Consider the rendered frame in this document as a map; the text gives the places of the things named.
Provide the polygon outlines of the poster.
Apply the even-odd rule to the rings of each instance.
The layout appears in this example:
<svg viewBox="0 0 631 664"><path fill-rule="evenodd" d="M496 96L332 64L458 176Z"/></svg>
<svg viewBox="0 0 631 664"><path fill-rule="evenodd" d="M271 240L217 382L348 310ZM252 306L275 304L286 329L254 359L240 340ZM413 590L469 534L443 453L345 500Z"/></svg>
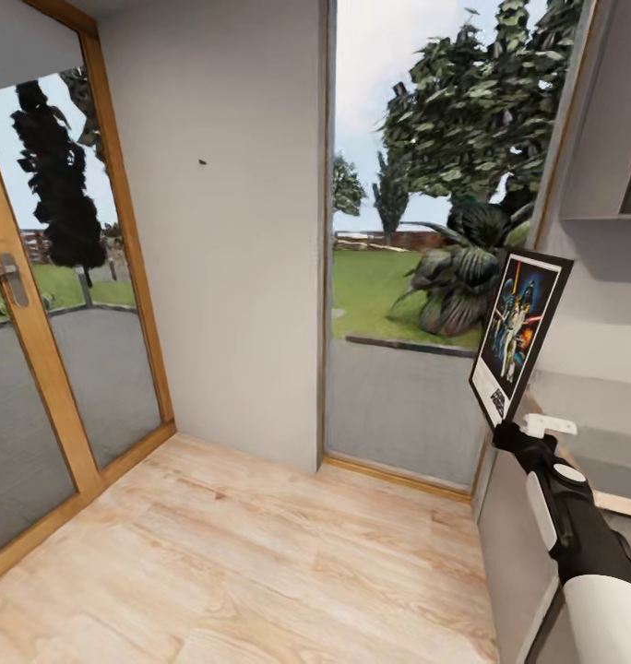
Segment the poster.
<svg viewBox="0 0 631 664"><path fill-rule="evenodd" d="M470 373L492 432L497 423L513 426L573 265L562 256L508 248Z"/></svg>

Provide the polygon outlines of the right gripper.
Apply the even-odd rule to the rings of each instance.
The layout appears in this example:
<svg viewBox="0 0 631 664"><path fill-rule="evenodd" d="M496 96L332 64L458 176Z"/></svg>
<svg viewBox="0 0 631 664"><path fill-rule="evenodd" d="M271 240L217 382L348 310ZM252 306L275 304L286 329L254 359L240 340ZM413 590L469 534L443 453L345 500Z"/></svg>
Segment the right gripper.
<svg viewBox="0 0 631 664"><path fill-rule="evenodd" d="M552 434L545 434L543 438L534 438L514 426L503 423L497 423L492 442L495 449L512 452L518 461L526 450L533 448L542 448L554 454L558 444L558 440Z"/></svg>

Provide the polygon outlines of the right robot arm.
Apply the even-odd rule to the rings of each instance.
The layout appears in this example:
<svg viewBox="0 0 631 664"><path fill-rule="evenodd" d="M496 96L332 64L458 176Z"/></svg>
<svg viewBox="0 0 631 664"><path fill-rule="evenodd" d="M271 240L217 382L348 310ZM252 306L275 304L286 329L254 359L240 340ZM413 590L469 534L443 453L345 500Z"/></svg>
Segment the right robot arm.
<svg viewBox="0 0 631 664"><path fill-rule="evenodd" d="M526 427L497 423L495 449L512 452L558 574L580 664L631 664L631 545L609 528L587 477L554 455L544 430L577 433L572 421L529 413Z"/></svg>

